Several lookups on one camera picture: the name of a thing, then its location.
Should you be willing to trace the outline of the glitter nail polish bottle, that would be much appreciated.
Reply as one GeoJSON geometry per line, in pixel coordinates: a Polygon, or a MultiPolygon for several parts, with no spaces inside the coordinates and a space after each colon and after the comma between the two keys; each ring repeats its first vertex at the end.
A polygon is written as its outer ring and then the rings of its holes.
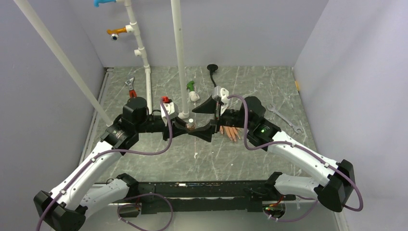
{"type": "Polygon", "coordinates": [[[193,118],[189,118],[187,124],[186,124],[186,128],[188,130],[194,130],[195,129],[195,122],[193,118]]]}

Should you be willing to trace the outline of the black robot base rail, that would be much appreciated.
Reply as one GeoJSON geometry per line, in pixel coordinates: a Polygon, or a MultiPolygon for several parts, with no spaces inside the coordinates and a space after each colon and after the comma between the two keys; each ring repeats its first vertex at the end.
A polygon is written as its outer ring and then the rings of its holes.
{"type": "Polygon", "coordinates": [[[143,182],[126,173],[116,179],[129,186],[127,195],[119,202],[136,203],[143,215],[171,209],[175,212],[262,212],[269,204],[284,205],[295,200],[293,195],[279,194],[265,180],[143,182]]]}

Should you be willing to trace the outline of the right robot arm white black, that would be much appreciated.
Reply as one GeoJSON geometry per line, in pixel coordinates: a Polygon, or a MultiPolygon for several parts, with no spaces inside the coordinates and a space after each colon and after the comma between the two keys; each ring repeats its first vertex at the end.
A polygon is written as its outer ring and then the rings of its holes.
{"type": "Polygon", "coordinates": [[[265,182],[265,193],[269,199],[296,195],[316,199],[327,209],[341,212],[344,208],[353,209],[346,203],[352,192],[356,192],[359,206],[353,210],[362,210],[361,193],[356,186],[354,167],[349,161],[344,159],[338,162],[324,157],[297,142],[265,119],[266,108],[255,96],[241,98],[239,110],[228,109],[227,102],[209,98],[193,109],[194,113],[214,115],[206,126],[194,130],[199,138],[211,141],[212,135],[221,126],[242,128],[244,145],[248,150],[262,149],[280,154],[309,175],[297,177],[274,172],[265,182]]]}

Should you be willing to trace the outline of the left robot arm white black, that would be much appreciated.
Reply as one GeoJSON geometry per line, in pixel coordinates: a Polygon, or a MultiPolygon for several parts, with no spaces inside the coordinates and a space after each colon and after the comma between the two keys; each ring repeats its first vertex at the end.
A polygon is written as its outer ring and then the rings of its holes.
{"type": "Polygon", "coordinates": [[[142,133],[161,133],[170,146],[178,135],[186,133],[179,118],[177,105],[168,97],[160,100],[160,115],[149,111],[143,97],[130,98],[122,113],[101,135],[92,153],[51,191],[40,191],[34,197],[39,220],[55,231],[77,231],[86,219],[111,202],[124,199],[134,201],[138,196],[138,182],[127,174],[119,175],[111,183],[90,192],[100,175],[125,154],[133,154],[132,147],[142,133]]]}

